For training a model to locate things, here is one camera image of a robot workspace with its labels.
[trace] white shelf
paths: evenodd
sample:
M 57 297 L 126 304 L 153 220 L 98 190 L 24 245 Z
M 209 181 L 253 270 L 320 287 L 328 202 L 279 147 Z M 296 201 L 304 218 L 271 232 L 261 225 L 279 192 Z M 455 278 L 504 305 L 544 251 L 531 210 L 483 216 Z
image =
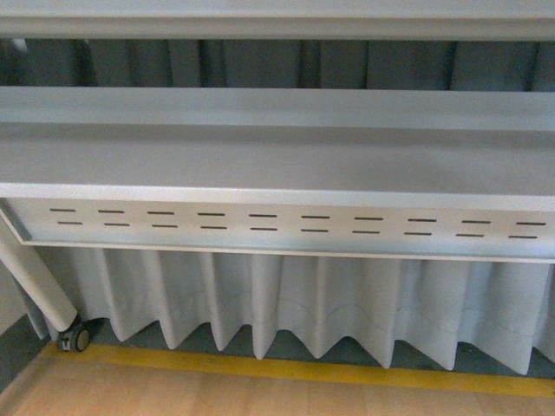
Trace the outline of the white shelf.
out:
M 187 91 L 3 88 L 20 242 L 555 259 L 552 95 Z
M 0 36 L 553 40 L 552 0 L 4 1 Z

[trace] metal leg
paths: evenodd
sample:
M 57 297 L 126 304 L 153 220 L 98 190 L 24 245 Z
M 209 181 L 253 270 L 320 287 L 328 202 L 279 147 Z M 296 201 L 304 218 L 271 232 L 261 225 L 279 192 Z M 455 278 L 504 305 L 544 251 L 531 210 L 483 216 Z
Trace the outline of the metal leg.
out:
M 8 225 L 0 218 L 0 261 L 5 264 L 36 306 L 65 332 L 75 321 L 77 309 L 42 262 L 35 249 L 21 245 Z

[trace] gray fabric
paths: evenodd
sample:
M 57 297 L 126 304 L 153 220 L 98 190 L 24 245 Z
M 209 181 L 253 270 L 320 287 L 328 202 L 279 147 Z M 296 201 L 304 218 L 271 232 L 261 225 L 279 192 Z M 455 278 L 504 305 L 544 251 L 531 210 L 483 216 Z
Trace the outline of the gray fabric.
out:
M 528 91 L 536 49 L 531 42 L 460 42 L 451 89 Z
M 555 90 L 553 42 L 28 40 L 0 84 Z
M 555 92 L 555 42 L 542 42 L 538 49 L 532 91 Z
M 78 41 L 29 39 L 29 53 L 24 61 L 24 85 L 33 87 L 76 87 L 82 67 Z
M 368 89 L 449 89 L 454 42 L 371 41 Z
M 364 88 L 367 54 L 365 41 L 322 41 L 320 88 Z
M 301 41 L 301 68 L 298 86 L 320 88 L 320 42 Z
M 199 42 L 169 41 L 174 87 L 201 87 Z
M 296 88 L 297 41 L 224 41 L 227 87 Z
M 101 87 L 132 87 L 126 41 L 102 40 L 88 43 L 96 80 Z
M 121 340 L 160 321 L 176 348 L 210 322 L 218 349 L 244 324 L 264 357 L 279 329 L 316 357 L 358 340 L 384 367 L 404 340 L 452 369 L 458 341 L 525 374 L 532 347 L 555 360 L 553 267 L 141 250 L 41 249 L 85 319 Z
M 225 57 L 223 41 L 201 41 L 200 79 L 203 87 L 225 87 Z

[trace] wheel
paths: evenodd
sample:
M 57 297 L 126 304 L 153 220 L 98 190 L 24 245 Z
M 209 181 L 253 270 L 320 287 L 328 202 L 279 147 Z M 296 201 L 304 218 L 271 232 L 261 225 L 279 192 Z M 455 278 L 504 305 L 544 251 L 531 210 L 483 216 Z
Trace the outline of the wheel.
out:
M 74 351 L 80 353 L 87 349 L 90 343 L 88 328 L 82 323 L 75 325 L 58 335 L 58 348 L 61 351 Z
M 76 353 L 81 353 L 87 349 L 90 343 L 90 333 L 84 325 L 78 325 L 73 331 L 71 331 L 70 338 L 71 350 Z

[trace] white curtain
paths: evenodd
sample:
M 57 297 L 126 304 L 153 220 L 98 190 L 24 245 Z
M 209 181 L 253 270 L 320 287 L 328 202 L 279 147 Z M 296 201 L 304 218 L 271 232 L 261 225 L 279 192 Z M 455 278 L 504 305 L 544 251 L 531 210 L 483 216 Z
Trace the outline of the white curtain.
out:
M 124 341 L 159 321 L 176 348 L 210 322 L 223 349 L 244 324 L 263 358 L 279 329 L 315 357 L 344 336 L 384 367 L 404 340 L 446 369 L 458 341 L 525 374 L 555 361 L 553 266 L 147 250 L 40 249 L 84 319 Z

